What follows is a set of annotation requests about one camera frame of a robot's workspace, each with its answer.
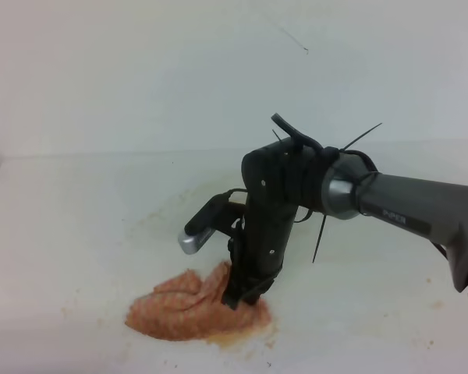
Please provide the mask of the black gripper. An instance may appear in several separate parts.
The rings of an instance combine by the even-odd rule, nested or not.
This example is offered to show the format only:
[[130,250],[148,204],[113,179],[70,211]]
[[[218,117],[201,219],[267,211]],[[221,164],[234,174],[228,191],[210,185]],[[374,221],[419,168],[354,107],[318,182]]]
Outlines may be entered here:
[[283,140],[249,152],[241,171],[246,186],[243,244],[232,256],[221,302],[237,310],[254,305],[274,283],[300,206],[319,207],[317,177],[323,147]]

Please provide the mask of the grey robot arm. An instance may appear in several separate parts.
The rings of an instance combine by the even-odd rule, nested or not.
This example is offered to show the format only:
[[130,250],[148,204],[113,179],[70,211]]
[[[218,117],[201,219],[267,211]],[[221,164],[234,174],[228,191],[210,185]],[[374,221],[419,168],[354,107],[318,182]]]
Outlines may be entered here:
[[229,308],[256,303],[272,286],[300,207],[340,220],[374,217],[426,238],[448,260],[455,289],[468,291],[468,186],[385,175],[359,151],[293,139],[248,153],[241,170],[246,209],[229,243]]

